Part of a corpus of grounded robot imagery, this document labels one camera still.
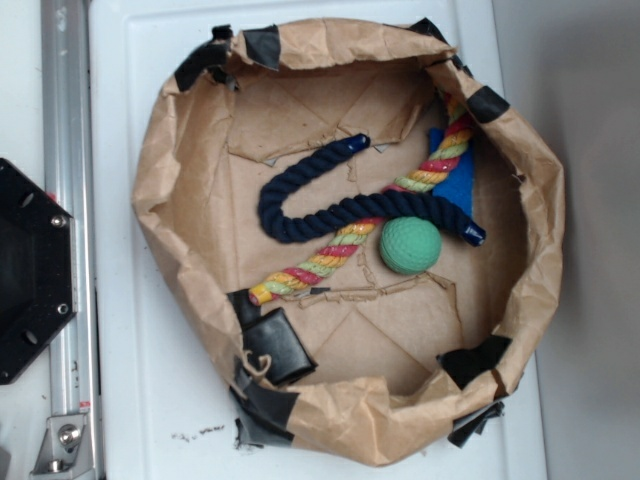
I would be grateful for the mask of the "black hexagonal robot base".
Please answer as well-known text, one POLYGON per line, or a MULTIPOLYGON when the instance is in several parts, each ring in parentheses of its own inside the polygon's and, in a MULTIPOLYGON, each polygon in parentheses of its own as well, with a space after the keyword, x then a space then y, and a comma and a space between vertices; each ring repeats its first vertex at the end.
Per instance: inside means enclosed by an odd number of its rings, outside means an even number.
POLYGON ((1 383, 16 381, 75 314, 73 218, 1 160, 1 383))

